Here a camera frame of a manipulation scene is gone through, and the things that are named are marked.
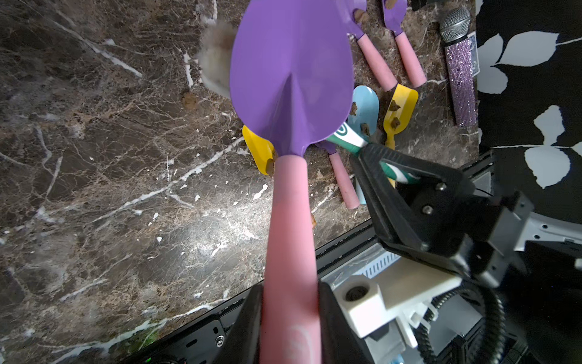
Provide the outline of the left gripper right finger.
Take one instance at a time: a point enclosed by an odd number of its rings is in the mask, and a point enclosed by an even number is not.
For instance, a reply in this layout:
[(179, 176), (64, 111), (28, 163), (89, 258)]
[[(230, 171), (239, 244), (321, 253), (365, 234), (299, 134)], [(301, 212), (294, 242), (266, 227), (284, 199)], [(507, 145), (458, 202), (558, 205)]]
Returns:
[(318, 282), (323, 363), (373, 363), (370, 351), (350, 328), (329, 284)]

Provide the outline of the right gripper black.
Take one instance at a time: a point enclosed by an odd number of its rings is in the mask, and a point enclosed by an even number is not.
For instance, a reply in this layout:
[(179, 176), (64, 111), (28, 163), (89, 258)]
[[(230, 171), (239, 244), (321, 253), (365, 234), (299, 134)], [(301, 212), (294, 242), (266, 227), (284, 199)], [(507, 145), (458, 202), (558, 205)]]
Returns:
[(534, 210), (523, 193), (474, 195), (459, 169), (380, 144), (350, 156), (385, 249), (484, 288), (498, 288)]

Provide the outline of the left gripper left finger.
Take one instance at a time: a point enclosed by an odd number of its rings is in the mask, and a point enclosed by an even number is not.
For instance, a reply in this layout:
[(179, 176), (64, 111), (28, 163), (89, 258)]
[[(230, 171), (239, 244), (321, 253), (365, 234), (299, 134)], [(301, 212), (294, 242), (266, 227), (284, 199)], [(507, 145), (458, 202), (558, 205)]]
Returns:
[(251, 287), (214, 364), (258, 363), (263, 285)]

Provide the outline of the yellow square trowel wooden handle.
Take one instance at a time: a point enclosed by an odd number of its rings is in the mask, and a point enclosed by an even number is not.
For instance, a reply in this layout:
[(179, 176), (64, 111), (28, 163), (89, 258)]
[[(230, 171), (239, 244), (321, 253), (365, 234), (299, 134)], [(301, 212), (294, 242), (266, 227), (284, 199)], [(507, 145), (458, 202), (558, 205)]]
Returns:
[(262, 174), (272, 177), (274, 175), (274, 163), (277, 158), (272, 143), (253, 133), (247, 126), (242, 128), (242, 135), (258, 170)]

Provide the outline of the purple pointed trowel front row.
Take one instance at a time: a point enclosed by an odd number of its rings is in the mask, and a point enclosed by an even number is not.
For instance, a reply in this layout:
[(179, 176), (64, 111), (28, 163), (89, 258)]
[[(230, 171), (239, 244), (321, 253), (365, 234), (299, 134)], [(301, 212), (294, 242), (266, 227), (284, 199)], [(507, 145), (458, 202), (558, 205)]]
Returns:
[(272, 143), (274, 191), (265, 262), (259, 360), (321, 362), (318, 274), (306, 149), (347, 118), (353, 59), (333, 1), (252, 1), (230, 64), (241, 121)]

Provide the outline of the green white scrub brush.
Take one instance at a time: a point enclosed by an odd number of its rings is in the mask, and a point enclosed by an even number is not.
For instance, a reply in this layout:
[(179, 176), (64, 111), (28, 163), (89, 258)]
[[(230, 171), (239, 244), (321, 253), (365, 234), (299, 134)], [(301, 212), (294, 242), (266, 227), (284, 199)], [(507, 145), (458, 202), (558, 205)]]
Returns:
[(322, 98), (330, 105), (347, 101), (347, 82), (353, 78), (350, 44), (337, 18), (308, 21), (290, 18), (286, 21), (258, 22), (237, 38), (236, 29), (228, 23), (207, 26), (201, 39), (199, 62), (202, 81), (210, 90), (243, 105), (243, 71), (257, 71), (256, 61), (283, 57), (283, 65), (274, 68), (275, 82), (268, 89), (276, 92), (272, 100), (257, 112), (240, 109), (244, 116), (256, 116), (246, 126), (274, 148), (280, 147), (280, 165), (274, 167), (274, 186), (285, 193), (304, 190), (308, 185), (307, 165), (303, 153), (310, 142), (327, 140), (338, 143), (352, 153), (359, 153), (367, 142), (356, 135), (339, 116), (315, 123), (312, 102), (301, 95), (304, 85), (321, 89), (338, 87), (332, 96)]

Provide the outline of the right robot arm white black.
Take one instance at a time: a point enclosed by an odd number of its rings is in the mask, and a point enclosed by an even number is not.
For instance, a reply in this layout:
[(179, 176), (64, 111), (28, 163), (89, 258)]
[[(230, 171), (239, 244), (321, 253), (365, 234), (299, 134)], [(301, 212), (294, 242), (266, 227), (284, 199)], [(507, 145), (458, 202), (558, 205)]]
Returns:
[(380, 144), (350, 162), (383, 248), (461, 279), (433, 305), (461, 294), (481, 304), (469, 362), (501, 362), (509, 329), (540, 363), (581, 361), (581, 247), (523, 238), (534, 209), (523, 193), (479, 196), (462, 171)]

